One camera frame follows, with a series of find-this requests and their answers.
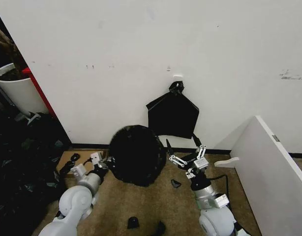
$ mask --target red stand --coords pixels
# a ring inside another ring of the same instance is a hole
[[[54,118],[57,118],[57,116],[56,116],[56,114],[55,114],[55,112],[54,112],[54,110],[53,110],[51,104],[50,104],[49,101],[47,100],[47,98],[46,98],[45,94],[43,93],[41,87],[38,85],[38,82],[36,81],[35,77],[33,76],[33,74],[32,74],[32,72],[31,72],[30,68],[27,67],[27,68],[23,69],[23,70],[22,70],[22,73],[23,73],[24,75],[27,75],[27,76],[30,77],[30,79],[32,80],[32,82],[33,82],[33,84],[34,84],[36,90],[38,91],[38,93],[39,93],[39,95],[41,96],[43,102],[45,103],[47,109],[49,110],[49,113],[50,113]]]

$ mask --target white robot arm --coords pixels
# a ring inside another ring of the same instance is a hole
[[[93,153],[91,161],[94,171],[87,175],[83,164],[71,169],[78,183],[63,193],[59,200],[60,215],[46,225],[39,236],[77,236],[77,225],[91,214],[99,185],[107,172],[100,153]]]
[[[211,180],[204,173],[209,165],[204,157],[206,146],[193,135],[197,151],[189,155],[190,160],[185,161],[174,155],[172,147],[166,140],[169,160],[178,165],[180,169],[187,170],[186,176],[191,181],[191,190],[200,209],[199,223],[208,236],[249,236],[246,231],[235,220],[231,210],[230,202],[226,194],[217,193],[211,185]]]

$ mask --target white planter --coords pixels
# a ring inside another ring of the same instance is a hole
[[[1,67],[0,76],[13,68],[13,63]],[[29,116],[30,112],[48,113],[45,103],[30,78],[16,81],[0,80],[0,87],[24,115]]]

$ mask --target black cable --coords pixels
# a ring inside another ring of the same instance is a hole
[[[83,165],[85,165],[87,162],[91,162],[91,158],[89,158],[88,160],[86,160]]]
[[[217,179],[220,179],[220,178],[222,178],[222,177],[225,177],[226,196],[227,196],[228,199],[229,199],[229,204],[228,204],[228,206],[229,206],[230,211],[232,211],[231,204],[230,204],[229,178],[228,178],[228,176],[227,176],[227,175],[221,175],[221,176],[214,177],[214,178],[208,178],[208,180],[210,180],[210,181],[212,181],[212,180],[217,180]],[[246,232],[247,234],[251,235],[251,234],[250,234],[243,226],[241,226],[238,222],[237,222],[237,224],[238,224],[240,227],[242,227],[242,228],[245,230],[245,232]]]
[[[220,179],[222,177],[225,177],[225,188],[226,188],[226,196],[228,197],[229,199],[229,209],[230,211],[232,211],[232,208],[231,208],[231,204],[230,204],[230,195],[229,195],[229,178],[227,175],[221,175],[221,176],[218,176],[218,177],[214,177],[214,178],[209,178],[208,180],[217,180],[217,179]]]

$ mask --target white bracket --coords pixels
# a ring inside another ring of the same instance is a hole
[[[239,161],[238,157],[232,157],[225,161],[217,161],[214,163],[215,167],[227,167],[227,168],[235,168],[235,163]]]

